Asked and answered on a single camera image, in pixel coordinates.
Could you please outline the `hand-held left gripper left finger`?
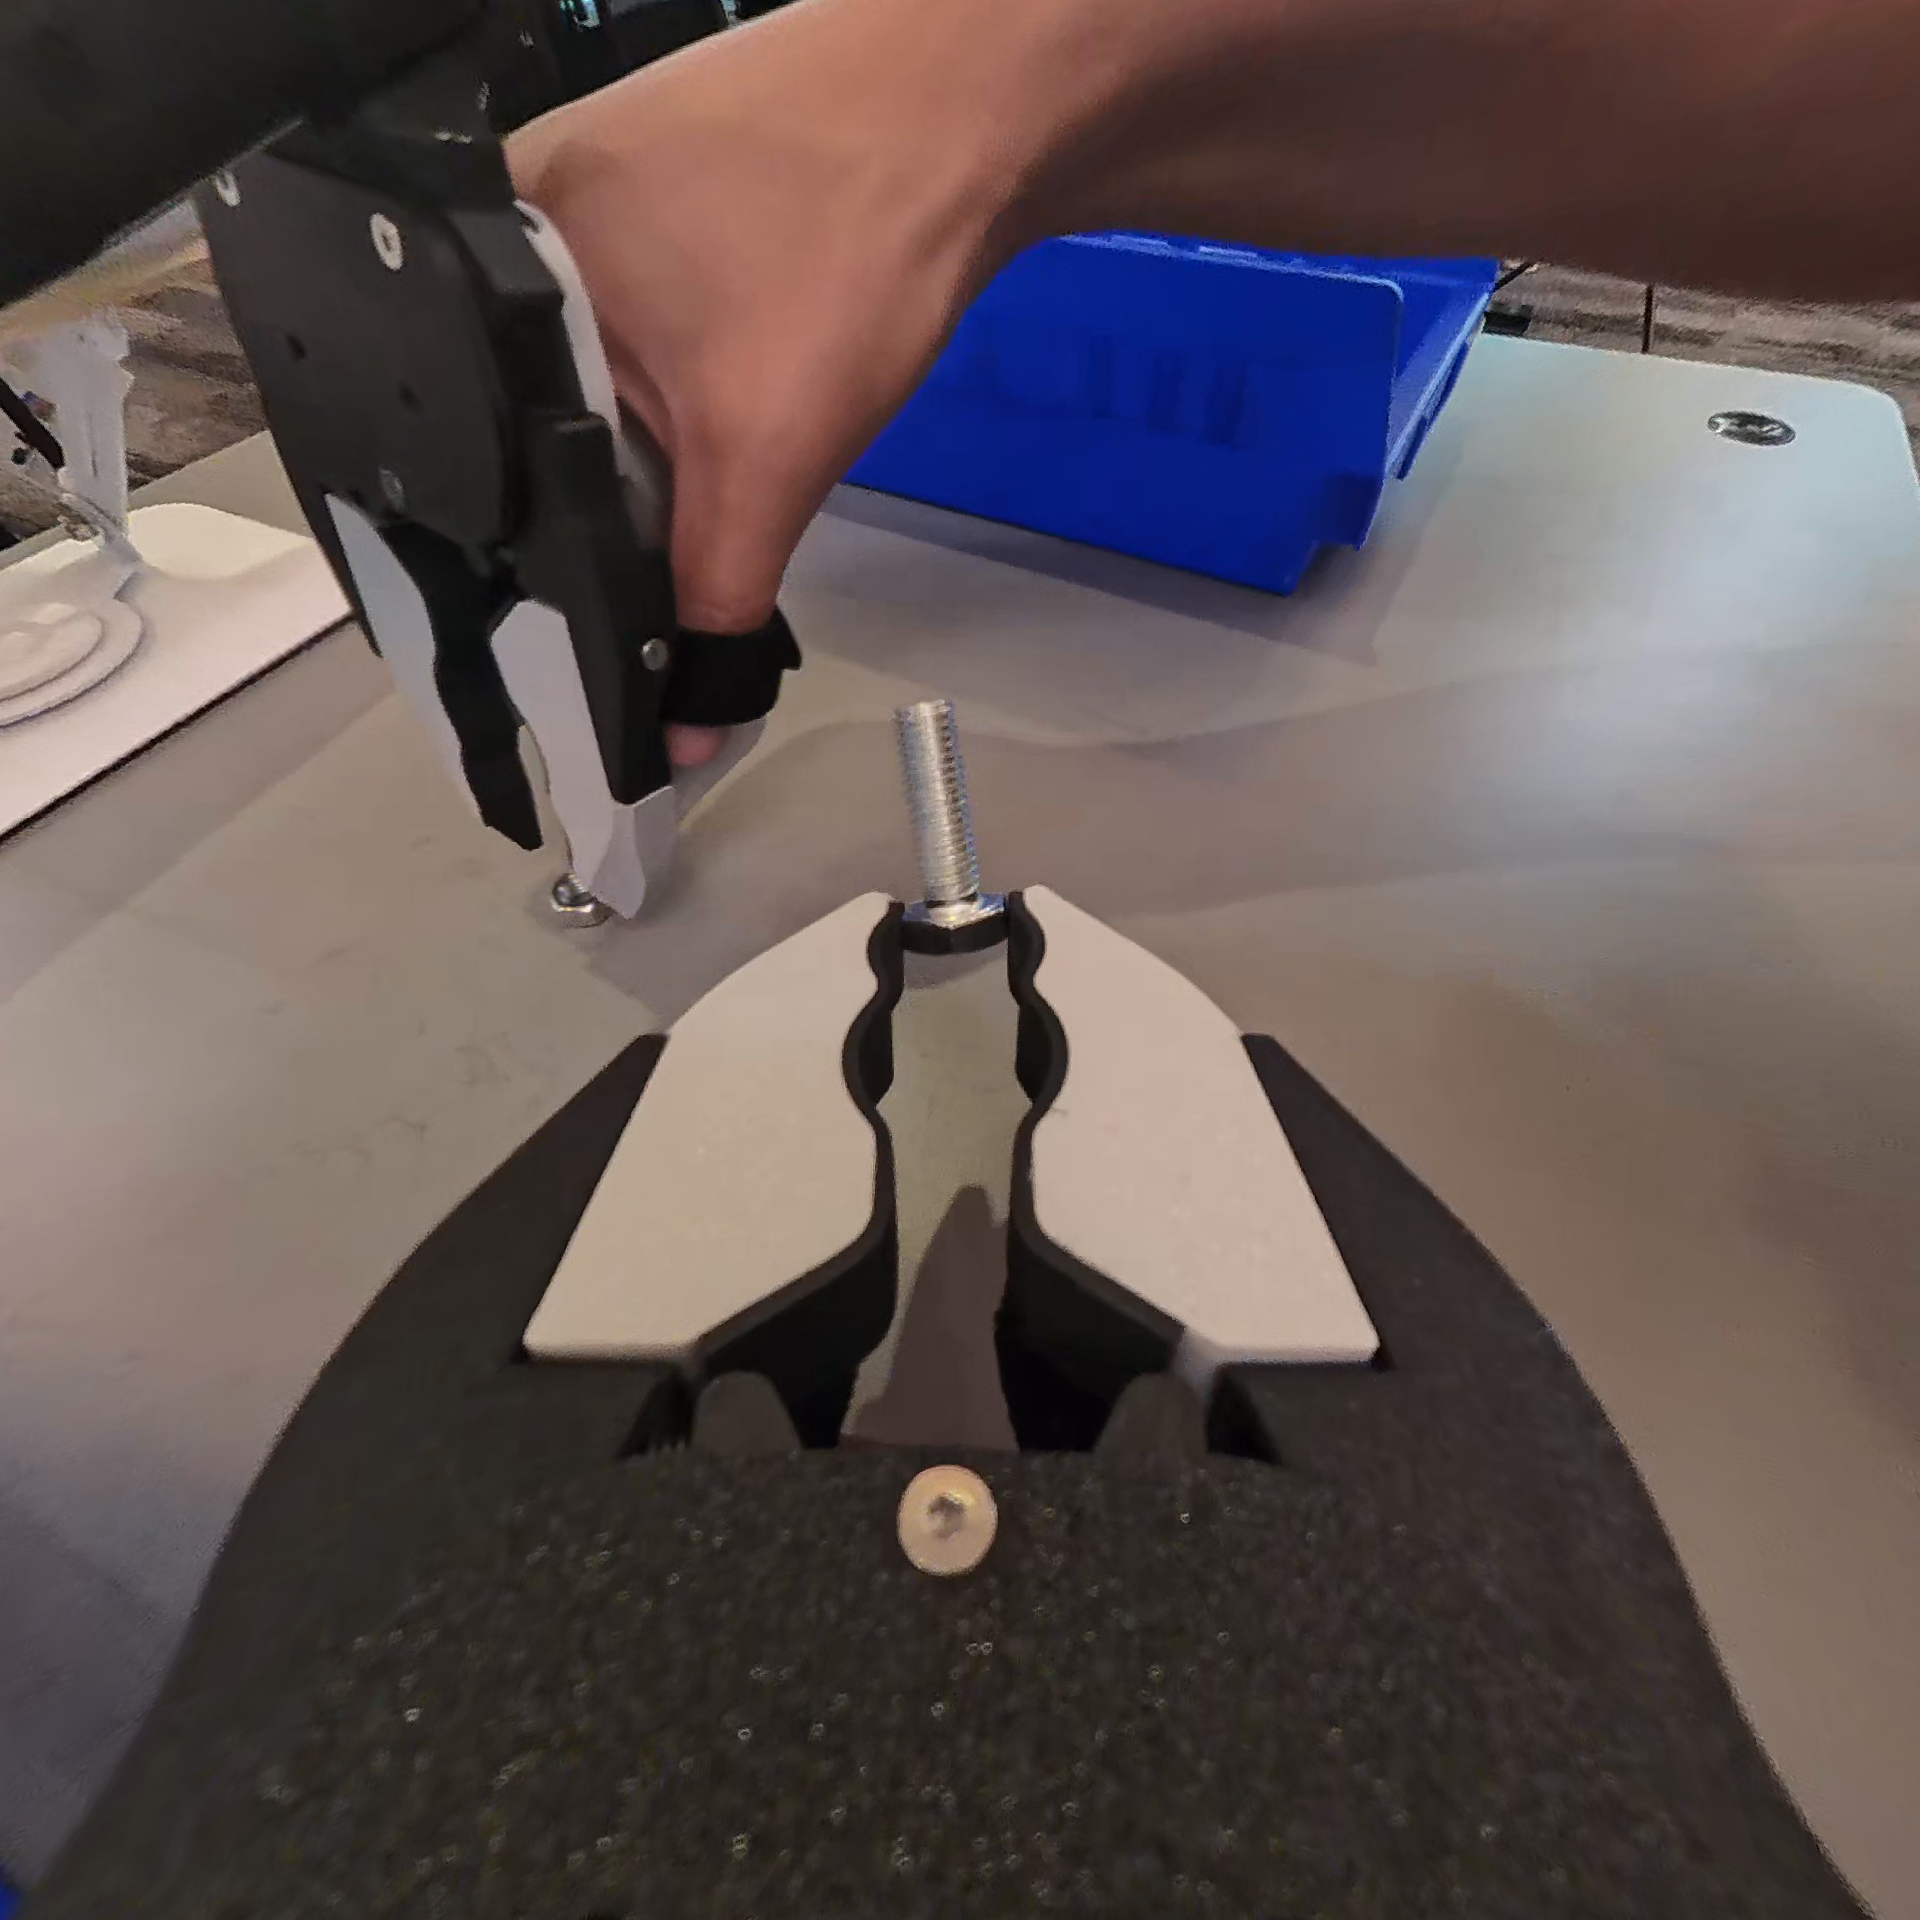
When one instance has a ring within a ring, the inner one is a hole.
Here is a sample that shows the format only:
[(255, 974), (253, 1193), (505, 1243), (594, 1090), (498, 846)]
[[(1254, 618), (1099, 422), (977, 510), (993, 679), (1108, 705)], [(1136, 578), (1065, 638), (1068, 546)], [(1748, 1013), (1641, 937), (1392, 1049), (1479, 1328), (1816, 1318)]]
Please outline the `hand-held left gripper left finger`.
[(532, 1362), (752, 1373), (837, 1443), (899, 1310), (903, 907), (854, 895), (670, 1028), (526, 1323)]

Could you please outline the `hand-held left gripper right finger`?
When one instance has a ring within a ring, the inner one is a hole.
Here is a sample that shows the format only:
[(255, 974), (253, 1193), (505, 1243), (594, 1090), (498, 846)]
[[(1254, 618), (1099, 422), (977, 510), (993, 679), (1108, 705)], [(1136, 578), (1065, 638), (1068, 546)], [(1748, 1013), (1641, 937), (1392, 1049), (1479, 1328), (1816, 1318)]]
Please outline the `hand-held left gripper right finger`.
[(1008, 899), (1019, 1122), (1002, 1392), (1086, 1452), (1141, 1380), (1233, 1431), (1247, 1373), (1368, 1371), (1381, 1331), (1260, 1073), (1198, 983), (1034, 884)]

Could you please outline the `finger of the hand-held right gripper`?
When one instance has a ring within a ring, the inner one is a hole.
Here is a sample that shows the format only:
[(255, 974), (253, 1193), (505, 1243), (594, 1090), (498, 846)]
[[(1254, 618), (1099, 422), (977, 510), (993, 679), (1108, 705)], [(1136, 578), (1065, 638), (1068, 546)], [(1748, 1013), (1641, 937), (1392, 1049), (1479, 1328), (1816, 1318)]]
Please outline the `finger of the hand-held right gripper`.
[(494, 628), (493, 658), (539, 750), (572, 877), (614, 918), (638, 920), (674, 863), (673, 782), (632, 802), (614, 795), (562, 611), (522, 600)]
[(501, 592), (433, 529), (378, 523), (332, 492), (325, 511), (360, 623), (450, 777), (487, 828), (541, 849), (521, 720), (493, 654)]

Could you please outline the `silver hex bolt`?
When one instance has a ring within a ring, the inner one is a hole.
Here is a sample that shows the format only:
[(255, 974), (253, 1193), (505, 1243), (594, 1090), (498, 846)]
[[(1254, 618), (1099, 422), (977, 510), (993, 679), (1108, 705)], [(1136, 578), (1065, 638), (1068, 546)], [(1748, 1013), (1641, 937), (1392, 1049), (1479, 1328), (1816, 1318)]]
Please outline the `silver hex bolt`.
[(1007, 898), (984, 885), (955, 704), (920, 700), (892, 714), (920, 895), (903, 903), (903, 943), (968, 955), (1007, 939)]

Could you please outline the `blue plastic bin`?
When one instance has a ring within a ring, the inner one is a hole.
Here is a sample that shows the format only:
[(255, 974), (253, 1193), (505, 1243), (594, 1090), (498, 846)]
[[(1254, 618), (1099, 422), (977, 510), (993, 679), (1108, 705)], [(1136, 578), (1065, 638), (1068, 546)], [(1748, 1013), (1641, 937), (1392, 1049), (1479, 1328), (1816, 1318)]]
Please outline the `blue plastic bin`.
[(1370, 540), (1500, 271), (1141, 231), (1037, 243), (846, 481), (1288, 595)]

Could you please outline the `person's right hand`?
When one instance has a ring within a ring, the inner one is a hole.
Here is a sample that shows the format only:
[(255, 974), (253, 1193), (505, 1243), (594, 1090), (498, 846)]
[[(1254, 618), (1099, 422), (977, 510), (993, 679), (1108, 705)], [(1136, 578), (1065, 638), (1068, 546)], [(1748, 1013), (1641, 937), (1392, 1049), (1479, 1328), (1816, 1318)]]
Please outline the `person's right hand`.
[(666, 457), (684, 630), (776, 607), (828, 492), (1007, 259), (998, 4), (792, 4), (507, 139)]

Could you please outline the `white board stand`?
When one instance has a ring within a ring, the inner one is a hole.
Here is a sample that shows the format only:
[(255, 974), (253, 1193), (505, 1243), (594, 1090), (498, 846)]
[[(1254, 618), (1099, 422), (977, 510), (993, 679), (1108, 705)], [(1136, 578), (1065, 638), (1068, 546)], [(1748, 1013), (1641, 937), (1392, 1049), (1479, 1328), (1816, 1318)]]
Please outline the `white board stand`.
[(114, 314), (5, 346), (5, 477), (57, 511), (5, 552), (5, 836), (348, 616), (309, 531), (196, 500), (133, 504), (128, 355)]

